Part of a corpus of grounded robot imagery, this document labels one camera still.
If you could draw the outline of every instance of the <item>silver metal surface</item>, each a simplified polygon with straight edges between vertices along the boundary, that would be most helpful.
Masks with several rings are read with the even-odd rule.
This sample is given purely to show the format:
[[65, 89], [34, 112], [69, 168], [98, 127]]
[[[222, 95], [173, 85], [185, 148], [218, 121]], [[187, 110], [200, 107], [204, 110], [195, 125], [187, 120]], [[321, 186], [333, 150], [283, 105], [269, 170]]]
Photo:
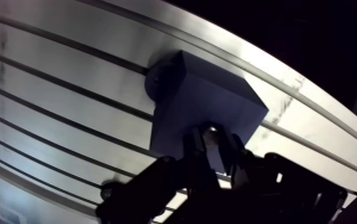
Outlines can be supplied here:
[[[252, 44], [165, 2], [107, 1], [114, 5], [0, 0], [0, 161], [36, 185], [51, 183], [42, 187], [53, 194], [99, 203], [103, 181], [127, 182], [154, 161], [144, 74], [183, 49], [245, 78], [269, 108], [247, 148], [279, 153], [357, 191], [357, 117], [339, 102]], [[185, 199], [178, 194], [168, 206]]]
[[18, 215], [21, 224], [23, 220], [25, 223], [97, 223], [93, 208], [53, 194], [0, 167], [0, 219], [8, 223], [12, 220], [2, 216], [5, 211]]

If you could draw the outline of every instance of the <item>scuff mark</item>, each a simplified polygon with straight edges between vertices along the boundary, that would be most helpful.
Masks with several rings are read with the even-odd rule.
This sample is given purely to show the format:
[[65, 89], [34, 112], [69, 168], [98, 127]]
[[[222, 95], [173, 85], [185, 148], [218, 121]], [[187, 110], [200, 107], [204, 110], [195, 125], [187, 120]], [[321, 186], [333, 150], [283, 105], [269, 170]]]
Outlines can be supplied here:
[[[8, 5], [6, 1], [2, 1], [0, 4], [1, 7], [1, 13], [2, 15], [5, 15], [8, 13]], [[6, 26], [2, 25], [0, 28], [0, 55], [4, 56], [7, 50], [7, 45], [8, 45], [8, 35], [7, 35], [7, 28]], [[5, 74], [6, 74], [6, 67], [3, 62], [0, 62], [0, 88], [5, 89]], [[0, 97], [0, 117], [5, 119], [6, 115], [6, 105], [5, 105], [5, 100], [3, 97]], [[5, 141], [6, 138], [6, 133], [5, 133], [5, 127], [1, 129], [1, 137], [2, 140]], [[10, 152], [10, 150], [6, 147], [3, 147], [3, 150]]]

